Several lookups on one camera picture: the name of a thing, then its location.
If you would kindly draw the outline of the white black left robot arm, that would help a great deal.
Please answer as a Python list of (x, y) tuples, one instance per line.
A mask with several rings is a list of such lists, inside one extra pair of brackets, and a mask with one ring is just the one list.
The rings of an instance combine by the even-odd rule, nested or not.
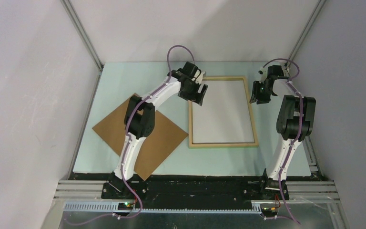
[(124, 145), (118, 165), (113, 171), (120, 179), (113, 187), (114, 194), (119, 198), (127, 198), (132, 192), (132, 186), (127, 180), (132, 178), (139, 151), (155, 128), (157, 109), (175, 94), (186, 101), (203, 105), (208, 89), (208, 85), (203, 83), (205, 76), (205, 71), (192, 62), (186, 62), (183, 68), (169, 71), (165, 80), (147, 95), (134, 95), (130, 98), (124, 118)]

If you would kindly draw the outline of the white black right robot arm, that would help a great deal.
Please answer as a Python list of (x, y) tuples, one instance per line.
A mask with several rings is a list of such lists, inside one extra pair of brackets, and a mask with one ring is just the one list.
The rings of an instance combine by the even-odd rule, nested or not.
[(277, 146), (258, 186), (260, 197), (271, 199), (283, 191), (294, 153), (312, 133), (316, 99), (303, 96), (280, 65), (261, 67), (259, 74), (261, 79), (253, 82), (249, 103), (267, 104), (273, 96), (282, 98), (276, 121)]

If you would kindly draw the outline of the brown cardboard backing board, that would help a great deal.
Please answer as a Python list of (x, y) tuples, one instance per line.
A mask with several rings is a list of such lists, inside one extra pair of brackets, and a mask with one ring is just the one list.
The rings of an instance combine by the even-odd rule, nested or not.
[[(128, 103), (129, 99), (92, 128), (118, 156), (121, 156), (125, 141), (124, 118)], [(141, 146), (135, 162), (135, 173), (146, 180), (187, 136), (187, 132), (156, 111), (154, 130)]]

